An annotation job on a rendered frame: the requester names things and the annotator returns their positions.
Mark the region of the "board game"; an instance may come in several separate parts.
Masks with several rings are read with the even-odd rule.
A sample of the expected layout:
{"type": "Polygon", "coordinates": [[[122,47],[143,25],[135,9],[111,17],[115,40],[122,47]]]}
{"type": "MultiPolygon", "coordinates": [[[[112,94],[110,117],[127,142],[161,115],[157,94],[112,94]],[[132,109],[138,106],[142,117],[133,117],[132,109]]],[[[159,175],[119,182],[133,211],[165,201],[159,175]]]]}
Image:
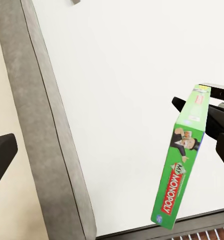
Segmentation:
{"type": "Polygon", "coordinates": [[[211,87],[197,84],[177,118],[151,221],[172,230],[206,130],[211,87]]]}

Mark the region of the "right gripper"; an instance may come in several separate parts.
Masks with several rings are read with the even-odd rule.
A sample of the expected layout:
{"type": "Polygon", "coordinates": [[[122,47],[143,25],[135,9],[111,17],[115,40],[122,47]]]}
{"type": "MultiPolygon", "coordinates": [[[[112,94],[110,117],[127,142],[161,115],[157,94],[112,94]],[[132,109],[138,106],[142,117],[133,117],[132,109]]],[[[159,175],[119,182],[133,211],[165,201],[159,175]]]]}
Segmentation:
{"type": "MultiPolygon", "coordinates": [[[[173,97],[172,104],[181,112],[186,101],[173,97]]],[[[224,133],[224,108],[209,104],[205,133],[218,140],[220,133],[224,133]]]]}

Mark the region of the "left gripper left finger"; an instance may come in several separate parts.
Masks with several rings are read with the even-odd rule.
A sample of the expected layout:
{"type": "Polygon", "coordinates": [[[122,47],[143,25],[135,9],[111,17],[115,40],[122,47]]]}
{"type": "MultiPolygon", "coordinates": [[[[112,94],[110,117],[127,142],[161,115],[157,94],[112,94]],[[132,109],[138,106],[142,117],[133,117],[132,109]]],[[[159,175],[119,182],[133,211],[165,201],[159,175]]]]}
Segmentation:
{"type": "Polygon", "coordinates": [[[14,133],[0,136],[0,180],[18,152],[14,133]]]}

